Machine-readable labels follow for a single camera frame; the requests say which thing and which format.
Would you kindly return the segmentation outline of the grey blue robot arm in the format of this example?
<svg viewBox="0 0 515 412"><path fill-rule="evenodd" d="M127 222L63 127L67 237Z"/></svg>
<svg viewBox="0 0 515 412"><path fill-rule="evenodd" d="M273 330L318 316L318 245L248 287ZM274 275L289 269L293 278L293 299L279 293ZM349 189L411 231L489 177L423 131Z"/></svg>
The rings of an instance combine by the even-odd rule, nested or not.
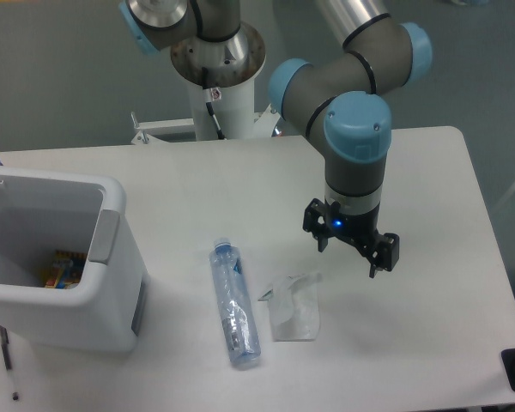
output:
<svg viewBox="0 0 515 412"><path fill-rule="evenodd" d="M146 54L169 50L184 79L199 141L249 136L256 129L253 82L264 41L237 1L123 1L119 10ZM380 1L321 1L342 55L321 67L292 58L268 84L271 107L324 158L324 199L306 207L303 228L323 250L353 246L376 274L399 259L399 238L377 229L391 145L383 94L422 78L433 60L427 34L393 21Z"/></svg>

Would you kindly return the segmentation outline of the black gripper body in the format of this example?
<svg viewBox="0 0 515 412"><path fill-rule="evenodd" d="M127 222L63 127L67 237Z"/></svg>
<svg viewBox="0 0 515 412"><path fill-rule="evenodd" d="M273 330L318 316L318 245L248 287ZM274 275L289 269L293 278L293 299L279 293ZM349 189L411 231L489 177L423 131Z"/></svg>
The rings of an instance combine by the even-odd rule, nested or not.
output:
<svg viewBox="0 0 515 412"><path fill-rule="evenodd" d="M361 215L344 214L338 202L325 204L324 233L321 238L321 251L328 245L328 239L335 237L353 246L361 256L369 258L377 243L377 222L379 205Z"/></svg>

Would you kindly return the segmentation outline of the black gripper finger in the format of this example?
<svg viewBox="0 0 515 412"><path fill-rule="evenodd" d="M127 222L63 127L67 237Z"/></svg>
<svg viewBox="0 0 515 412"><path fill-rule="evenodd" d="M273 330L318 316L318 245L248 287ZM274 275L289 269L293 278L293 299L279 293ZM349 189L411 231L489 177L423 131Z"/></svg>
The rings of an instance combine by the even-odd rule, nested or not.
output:
<svg viewBox="0 0 515 412"><path fill-rule="evenodd" d="M396 233L375 232L364 246L364 257L370 263L369 277L379 271L391 272L400 256L400 237Z"/></svg>
<svg viewBox="0 0 515 412"><path fill-rule="evenodd" d="M302 228L317 241L319 252L324 251L330 238L340 233L339 211L339 202L327 203L317 198L305 208Z"/></svg>

